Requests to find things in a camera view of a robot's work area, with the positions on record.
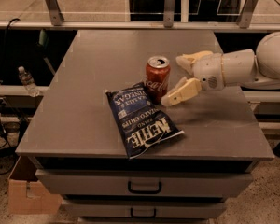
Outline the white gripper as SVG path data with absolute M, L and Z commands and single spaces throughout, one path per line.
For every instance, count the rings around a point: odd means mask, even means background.
M 163 106 L 178 105 L 204 91 L 220 91 L 225 87 L 222 55 L 204 50 L 175 58 L 177 64 L 195 78 L 182 77 L 162 98 Z

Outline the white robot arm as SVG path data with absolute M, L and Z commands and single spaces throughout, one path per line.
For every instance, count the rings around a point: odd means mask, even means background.
M 266 35 L 255 50 L 230 53 L 200 51 L 183 54 L 175 60 L 189 73 L 189 77 L 182 77 L 161 98 L 164 106 L 180 104 L 200 91 L 221 91 L 229 86 L 280 89 L 280 32 Z

